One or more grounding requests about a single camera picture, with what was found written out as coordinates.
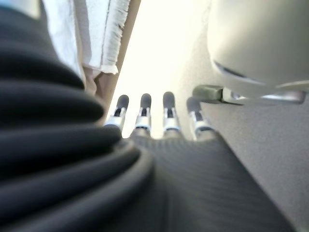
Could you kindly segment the dark left robot hand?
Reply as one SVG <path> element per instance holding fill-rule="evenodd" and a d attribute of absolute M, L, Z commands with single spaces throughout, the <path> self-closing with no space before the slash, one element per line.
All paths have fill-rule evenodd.
<path fill-rule="evenodd" d="M 3 232 L 293 232 L 220 134 L 123 139 L 56 56 L 45 10 L 0 7 Z"/>

